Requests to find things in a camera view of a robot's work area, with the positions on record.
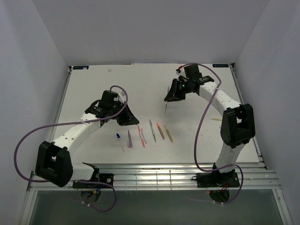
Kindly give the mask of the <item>green label clear pen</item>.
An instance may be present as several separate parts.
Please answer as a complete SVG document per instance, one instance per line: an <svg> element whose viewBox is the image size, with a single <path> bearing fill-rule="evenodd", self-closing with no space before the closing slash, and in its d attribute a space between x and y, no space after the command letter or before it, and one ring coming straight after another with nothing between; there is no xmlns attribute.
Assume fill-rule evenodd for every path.
<svg viewBox="0 0 300 225"><path fill-rule="evenodd" d="M155 132L154 132L154 127L153 127L151 119L149 119L149 124L150 124L150 129L151 129L151 132L152 132L152 136L153 136L154 142L157 142L156 135L155 135Z"/></svg>

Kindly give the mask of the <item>purple highlighter pen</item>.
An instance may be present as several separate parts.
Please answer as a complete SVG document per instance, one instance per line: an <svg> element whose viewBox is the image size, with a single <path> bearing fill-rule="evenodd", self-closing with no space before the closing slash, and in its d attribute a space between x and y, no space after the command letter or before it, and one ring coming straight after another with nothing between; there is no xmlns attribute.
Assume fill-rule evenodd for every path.
<svg viewBox="0 0 300 225"><path fill-rule="evenodd" d="M129 131L129 130L127 131L127 135L128 135L128 140L129 140L129 143L130 143L130 145L131 145L131 148L132 148L132 147L133 147L133 144L132 144L131 133L130 133L130 131Z"/></svg>

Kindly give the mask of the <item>red highlighter pen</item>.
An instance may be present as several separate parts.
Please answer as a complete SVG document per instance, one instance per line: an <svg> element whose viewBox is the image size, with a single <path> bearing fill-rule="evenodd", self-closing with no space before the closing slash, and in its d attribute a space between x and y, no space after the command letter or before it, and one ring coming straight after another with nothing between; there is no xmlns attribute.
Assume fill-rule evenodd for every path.
<svg viewBox="0 0 300 225"><path fill-rule="evenodd" d="M138 129L138 132L139 132L139 136L140 136L140 139L141 139L142 146L145 148L145 141L144 141L144 138L143 138L143 135L142 135L142 132L141 132L141 129L140 129L139 125L137 125L137 129Z"/></svg>

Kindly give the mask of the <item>orange highlighter pen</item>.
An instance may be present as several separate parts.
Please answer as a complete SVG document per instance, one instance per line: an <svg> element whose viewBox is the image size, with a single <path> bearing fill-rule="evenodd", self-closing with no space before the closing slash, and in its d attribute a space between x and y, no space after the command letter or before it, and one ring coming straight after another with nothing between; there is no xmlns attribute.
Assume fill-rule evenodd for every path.
<svg viewBox="0 0 300 225"><path fill-rule="evenodd" d="M159 133L160 133L162 139L165 140L165 135L164 135L164 133L163 133L163 131L162 131L162 128L161 128L161 126L160 126L159 123L157 123L157 128L158 128L158 130L159 130Z"/></svg>

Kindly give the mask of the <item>yellow highlighter pen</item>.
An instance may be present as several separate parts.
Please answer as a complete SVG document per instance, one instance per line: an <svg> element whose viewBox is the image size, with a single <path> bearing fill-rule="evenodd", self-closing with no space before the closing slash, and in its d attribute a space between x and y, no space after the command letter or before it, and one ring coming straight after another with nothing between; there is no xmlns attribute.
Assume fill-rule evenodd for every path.
<svg viewBox="0 0 300 225"><path fill-rule="evenodd" d="M167 133L167 136L168 136L170 142L173 143L173 138L172 138L171 133L166 125L165 125L165 131Z"/></svg>

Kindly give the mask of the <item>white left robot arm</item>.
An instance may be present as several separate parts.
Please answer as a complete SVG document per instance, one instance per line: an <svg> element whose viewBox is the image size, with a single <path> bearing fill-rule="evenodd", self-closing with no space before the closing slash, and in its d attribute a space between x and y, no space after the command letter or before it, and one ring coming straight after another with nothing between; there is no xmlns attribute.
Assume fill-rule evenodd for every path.
<svg viewBox="0 0 300 225"><path fill-rule="evenodd" d="M113 119L119 126L138 125L139 120L129 107L123 106L122 103L108 108L91 105L85 110L79 124L73 125L52 142L42 142L38 148L35 174L58 187L76 180L83 180L88 187L95 187L99 183L97 167L84 162L75 163L73 156L80 145L114 114L117 116Z"/></svg>

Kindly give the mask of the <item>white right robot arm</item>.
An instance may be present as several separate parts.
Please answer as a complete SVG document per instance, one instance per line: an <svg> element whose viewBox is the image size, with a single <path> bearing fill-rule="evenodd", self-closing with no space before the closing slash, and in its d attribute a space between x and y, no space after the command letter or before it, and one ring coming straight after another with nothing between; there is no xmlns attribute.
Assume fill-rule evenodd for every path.
<svg viewBox="0 0 300 225"><path fill-rule="evenodd" d="M255 136L254 112L250 104L241 104L220 90L214 80L205 76L197 81L179 76L174 78L164 101L182 101L189 93L206 99L222 116L220 135L223 145L218 159L209 170L210 180L223 186L234 174L235 163L250 139Z"/></svg>

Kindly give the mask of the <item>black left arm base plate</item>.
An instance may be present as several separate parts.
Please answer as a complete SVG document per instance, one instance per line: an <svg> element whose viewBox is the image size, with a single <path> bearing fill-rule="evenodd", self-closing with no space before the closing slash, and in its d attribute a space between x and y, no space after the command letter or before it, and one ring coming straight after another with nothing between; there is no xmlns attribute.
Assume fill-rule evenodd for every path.
<svg viewBox="0 0 300 225"><path fill-rule="evenodd" d="M97 173L93 175L89 182L101 182L113 186L114 174L113 173ZM73 182L72 188L76 189L98 189L98 188L107 188L102 184L86 184L81 182Z"/></svg>

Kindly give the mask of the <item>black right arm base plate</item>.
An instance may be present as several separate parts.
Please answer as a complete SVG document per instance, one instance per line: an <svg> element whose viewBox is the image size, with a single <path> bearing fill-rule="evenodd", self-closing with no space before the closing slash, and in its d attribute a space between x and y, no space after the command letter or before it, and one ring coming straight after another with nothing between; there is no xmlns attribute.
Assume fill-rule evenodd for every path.
<svg viewBox="0 0 300 225"><path fill-rule="evenodd" d="M238 188L240 186L239 178L235 170L226 173L215 172L200 172L195 175L198 188L217 188L229 187Z"/></svg>

